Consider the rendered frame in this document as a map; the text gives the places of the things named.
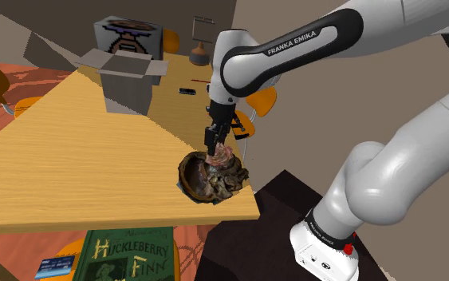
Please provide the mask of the open grey cardboard box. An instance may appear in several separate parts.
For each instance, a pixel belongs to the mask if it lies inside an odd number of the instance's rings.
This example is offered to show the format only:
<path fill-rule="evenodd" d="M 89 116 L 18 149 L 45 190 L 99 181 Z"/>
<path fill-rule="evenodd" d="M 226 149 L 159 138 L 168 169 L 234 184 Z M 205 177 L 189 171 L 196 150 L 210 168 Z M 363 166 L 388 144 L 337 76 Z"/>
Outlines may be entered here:
<path fill-rule="evenodd" d="M 167 61 L 125 50 L 107 53 L 91 49 L 77 63 L 100 74 L 107 112 L 144 116 L 152 101 L 153 79 L 165 76 L 168 68 Z"/>

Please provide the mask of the brown wooden bowl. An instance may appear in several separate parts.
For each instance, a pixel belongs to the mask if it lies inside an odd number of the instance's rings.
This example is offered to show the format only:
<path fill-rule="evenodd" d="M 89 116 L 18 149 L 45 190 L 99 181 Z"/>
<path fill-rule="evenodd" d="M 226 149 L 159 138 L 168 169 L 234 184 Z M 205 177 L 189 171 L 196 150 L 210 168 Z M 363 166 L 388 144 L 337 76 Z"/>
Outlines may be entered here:
<path fill-rule="evenodd" d="M 178 167 L 179 186 L 188 197 L 197 202 L 218 204 L 223 200 L 212 199 L 203 194 L 203 188 L 205 186 L 204 177 L 206 175 L 203 166 L 206 164 L 206 156 L 207 154 L 205 152 L 190 152 L 183 158 Z M 232 164 L 235 158 L 238 157 L 234 155 L 230 160 Z"/>

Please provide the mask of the grey box with pixel figure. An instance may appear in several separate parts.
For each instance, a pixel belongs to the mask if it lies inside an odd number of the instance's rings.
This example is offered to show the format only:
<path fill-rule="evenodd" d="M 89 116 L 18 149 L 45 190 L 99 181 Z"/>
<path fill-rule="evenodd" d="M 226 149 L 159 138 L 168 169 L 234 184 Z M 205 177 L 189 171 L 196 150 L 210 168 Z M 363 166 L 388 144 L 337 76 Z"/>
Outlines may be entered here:
<path fill-rule="evenodd" d="M 163 27 L 150 22 L 109 16 L 93 24 L 97 48 L 109 53 L 125 50 L 163 59 Z"/>

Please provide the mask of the green book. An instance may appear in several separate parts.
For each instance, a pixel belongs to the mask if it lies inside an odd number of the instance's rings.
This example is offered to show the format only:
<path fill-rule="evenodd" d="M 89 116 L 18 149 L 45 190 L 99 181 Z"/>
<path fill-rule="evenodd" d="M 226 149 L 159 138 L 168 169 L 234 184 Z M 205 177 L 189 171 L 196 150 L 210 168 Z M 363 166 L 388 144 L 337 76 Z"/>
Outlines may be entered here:
<path fill-rule="evenodd" d="M 180 281 L 173 228 L 87 232 L 73 281 Z"/>

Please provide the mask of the blue card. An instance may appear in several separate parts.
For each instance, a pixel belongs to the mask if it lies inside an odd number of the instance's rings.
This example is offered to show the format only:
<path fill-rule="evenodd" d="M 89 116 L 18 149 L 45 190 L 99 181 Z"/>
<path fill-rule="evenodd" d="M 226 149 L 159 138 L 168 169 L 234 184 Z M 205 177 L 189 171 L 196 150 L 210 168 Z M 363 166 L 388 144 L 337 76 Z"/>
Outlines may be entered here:
<path fill-rule="evenodd" d="M 35 275 L 35 279 L 45 279 L 67 275 L 72 271 L 74 255 L 43 259 Z"/>

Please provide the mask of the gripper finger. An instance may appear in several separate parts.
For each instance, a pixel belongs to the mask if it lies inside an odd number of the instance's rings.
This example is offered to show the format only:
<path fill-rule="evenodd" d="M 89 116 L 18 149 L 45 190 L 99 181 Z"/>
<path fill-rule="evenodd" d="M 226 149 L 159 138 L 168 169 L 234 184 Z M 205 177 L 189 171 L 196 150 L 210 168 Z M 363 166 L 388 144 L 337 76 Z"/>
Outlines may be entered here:
<path fill-rule="evenodd" d="M 204 144 L 207 146 L 207 154 L 209 156 L 213 156 L 215 154 L 215 146 L 216 146 L 216 131 L 215 127 L 206 127 L 205 128 L 205 136 L 204 136 Z"/>
<path fill-rule="evenodd" d="M 216 129 L 215 143 L 224 144 L 228 134 L 229 134 L 229 127 L 227 125 L 220 125 Z"/>

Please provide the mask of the pink brown lump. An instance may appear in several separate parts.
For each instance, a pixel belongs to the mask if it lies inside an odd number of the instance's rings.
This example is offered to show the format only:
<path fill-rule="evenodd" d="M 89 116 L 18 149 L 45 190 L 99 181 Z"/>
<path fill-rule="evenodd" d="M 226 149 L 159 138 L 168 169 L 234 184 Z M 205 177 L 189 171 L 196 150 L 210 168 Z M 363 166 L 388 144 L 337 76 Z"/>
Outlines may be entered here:
<path fill-rule="evenodd" d="M 229 164 L 233 156 L 233 150 L 230 146 L 217 143 L 215 146 L 215 154 L 213 156 L 207 154 L 205 162 L 214 167 L 225 167 Z"/>

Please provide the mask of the dark crumpled lump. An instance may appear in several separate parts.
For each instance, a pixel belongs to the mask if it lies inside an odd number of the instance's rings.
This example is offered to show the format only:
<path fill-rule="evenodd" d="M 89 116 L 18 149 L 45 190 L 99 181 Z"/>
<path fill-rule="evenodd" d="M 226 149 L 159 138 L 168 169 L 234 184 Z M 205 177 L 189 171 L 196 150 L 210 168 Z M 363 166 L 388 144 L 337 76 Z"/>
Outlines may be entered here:
<path fill-rule="evenodd" d="M 249 171 L 242 166 L 240 159 L 227 166 L 211 166 L 205 164 L 203 194 L 212 199 L 225 200 L 233 196 L 233 192 L 242 189 L 242 183 L 249 178 Z"/>

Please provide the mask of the dark robot stand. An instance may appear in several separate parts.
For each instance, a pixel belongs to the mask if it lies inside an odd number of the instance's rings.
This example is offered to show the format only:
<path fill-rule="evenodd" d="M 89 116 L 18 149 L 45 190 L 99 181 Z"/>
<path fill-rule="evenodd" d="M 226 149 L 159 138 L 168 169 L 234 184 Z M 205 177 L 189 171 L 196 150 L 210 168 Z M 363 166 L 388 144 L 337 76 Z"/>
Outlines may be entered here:
<path fill-rule="evenodd" d="M 284 170 L 254 198 L 258 219 L 209 231 L 194 281 L 320 281 L 296 263 L 289 232 L 321 195 Z"/>

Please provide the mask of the wooden table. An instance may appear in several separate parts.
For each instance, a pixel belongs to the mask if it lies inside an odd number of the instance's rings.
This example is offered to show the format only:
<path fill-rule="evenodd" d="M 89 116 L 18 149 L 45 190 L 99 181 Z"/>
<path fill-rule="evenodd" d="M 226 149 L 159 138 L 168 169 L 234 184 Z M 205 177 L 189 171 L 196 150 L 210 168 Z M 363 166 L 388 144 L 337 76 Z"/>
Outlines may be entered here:
<path fill-rule="evenodd" d="M 82 66 L 0 131 L 0 234 L 255 220 L 252 189 L 197 204 L 177 185 L 202 151 L 211 68 L 167 56 L 146 116 L 108 113 L 100 78 Z M 194 89 L 196 95 L 179 93 Z"/>

